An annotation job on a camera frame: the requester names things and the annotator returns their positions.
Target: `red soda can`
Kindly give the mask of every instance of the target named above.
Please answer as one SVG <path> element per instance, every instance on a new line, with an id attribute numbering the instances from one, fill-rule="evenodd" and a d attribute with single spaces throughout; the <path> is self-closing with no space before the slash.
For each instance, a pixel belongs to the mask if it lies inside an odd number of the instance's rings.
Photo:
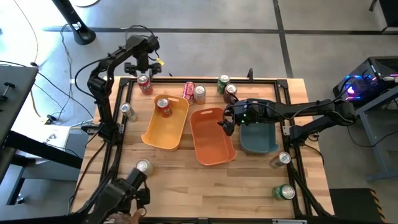
<path id="1" fill-rule="evenodd" d="M 139 88 L 141 88 L 141 91 L 143 94 L 151 95 L 154 92 L 154 87 L 150 83 L 148 76 L 146 76 L 146 75 L 138 76 L 137 82 L 138 82 Z"/>
<path id="2" fill-rule="evenodd" d="M 170 102 L 166 98 L 160 98 L 157 101 L 157 107 L 162 113 L 164 118 L 168 118 L 172 115 L 172 107 L 170 106 Z"/>
<path id="3" fill-rule="evenodd" d="M 184 86 L 184 91 L 182 92 L 182 98 L 188 100 L 189 105 L 193 103 L 193 90 L 195 89 L 195 84 L 193 82 L 187 82 Z"/>

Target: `can lid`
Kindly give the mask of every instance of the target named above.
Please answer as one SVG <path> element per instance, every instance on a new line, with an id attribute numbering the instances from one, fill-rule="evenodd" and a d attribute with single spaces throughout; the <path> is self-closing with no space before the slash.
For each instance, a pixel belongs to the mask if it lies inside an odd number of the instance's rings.
<path id="1" fill-rule="evenodd" d="M 145 160 L 141 160 L 137 162 L 136 165 L 137 169 L 139 169 L 141 172 L 145 172 L 148 169 L 148 163 Z"/>
<path id="2" fill-rule="evenodd" d="M 146 75 L 138 76 L 138 83 L 145 83 L 146 81 L 148 81 L 148 76 Z"/>
<path id="3" fill-rule="evenodd" d="M 222 82 L 228 82 L 228 81 L 229 81 L 229 76 L 227 76 L 227 75 L 222 75 L 222 76 L 220 76 L 220 80 L 221 80 Z"/>
<path id="4" fill-rule="evenodd" d="M 281 152 L 279 154 L 279 160 L 284 164 L 288 164 L 292 160 L 292 157 L 287 152 Z"/>
<path id="5" fill-rule="evenodd" d="M 129 109 L 130 109 L 130 104 L 129 104 L 129 103 L 123 103 L 123 104 L 120 106 L 120 110 L 121 110 L 122 112 L 127 112 L 127 111 L 129 111 Z"/>
<path id="6" fill-rule="evenodd" d="M 236 90 L 237 90 L 237 88 L 236 88 L 236 85 L 234 85 L 234 84 L 228 84 L 228 85 L 225 87 L 225 90 L 226 90 L 228 93 L 235 93 Z"/>
<path id="7" fill-rule="evenodd" d="M 282 195 L 286 198 L 286 199 L 292 199 L 294 198 L 294 195 L 296 193 L 294 192 L 294 189 L 292 186 L 290 185 L 285 185 L 282 187 Z"/>
<path id="8" fill-rule="evenodd" d="M 196 86 L 196 87 L 195 87 L 195 93 L 198 93 L 198 94 L 204 93 L 205 90 L 206 90 L 206 89 L 205 89 L 204 86 Z"/>
<path id="9" fill-rule="evenodd" d="M 160 99 L 157 101 L 157 106 L 160 107 L 160 108 L 164 108 L 164 107 L 166 107 L 167 105 L 169 105 L 169 100 L 166 99 L 166 98 L 160 98 Z"/>

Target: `green soda can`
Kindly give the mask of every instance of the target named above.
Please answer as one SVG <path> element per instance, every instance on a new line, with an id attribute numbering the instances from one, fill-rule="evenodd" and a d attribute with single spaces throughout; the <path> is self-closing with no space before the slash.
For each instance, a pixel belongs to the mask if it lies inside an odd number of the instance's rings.
<path id="1" fill-rule="evenodd" d="M 290 200 L 294 195 L 295 191 L 289 184 L 282 184 L 272 189 L 272 196 L 276 200 Z"/>
<path id="2" fill-rule="evenodd" d="M 218 78 L 217 92 L 224 94 L 225 87 L 229 84 L 230 78 L 227 75 L 222 75 Z"/>

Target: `silver soda can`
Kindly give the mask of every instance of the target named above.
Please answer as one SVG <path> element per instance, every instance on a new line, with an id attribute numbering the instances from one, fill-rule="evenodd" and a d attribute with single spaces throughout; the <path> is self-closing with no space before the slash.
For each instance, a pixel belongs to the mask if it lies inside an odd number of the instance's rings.
<path id="1" fill-rule="evenodd" d="M 193 98 L 195 99 L 195 103 L 198 105 L 205 104 L 206 102 L 206 88 L 202 85 L 198 85 L 195 87 L 193 91 Z"/>
<path id="2" fill-rule="evenodd" d="M 136 168 L 143 172 L 146 176 L 152 175 L 153 167 L 147 159 L 141 159 L 137 162 Z"/>
<path id="3" fill-rule="evenodd" d="M 137 113 L 132 109 L 129 103 L 123 103 L 120 106 L 120 111 L 127 117 L 130 122 L 135 122 L 138 119 Z"/>
<path id="4" fill-rule="evenodd" d="M 272 168 L 279 168 L 281 166 L 284 166 L 288 163 L 290 163 L 292 160 L 292 157 L 290 156 L 289 153 L 287 152 L 281 152 L 279 153 L 278 156 L 275 156 L 273 159 L 271 159 L 271 161 L 269 162 L 269 165 Z"/>

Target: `clamp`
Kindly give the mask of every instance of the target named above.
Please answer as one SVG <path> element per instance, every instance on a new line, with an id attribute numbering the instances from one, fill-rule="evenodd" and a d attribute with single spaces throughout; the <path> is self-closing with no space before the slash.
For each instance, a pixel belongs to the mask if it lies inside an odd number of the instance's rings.
<path id="1" fill-rule="evenodd" d="M 4 85 L 6 86 L 6 89 L 4 90 L 2 95 L 0 95 L 0 101 L 6 101 L 8 99 L 8 97 L 6 97 L 8 90 L 10 88 L 15 88 L 15 85 L 9 82 L 5 82 Z"/>

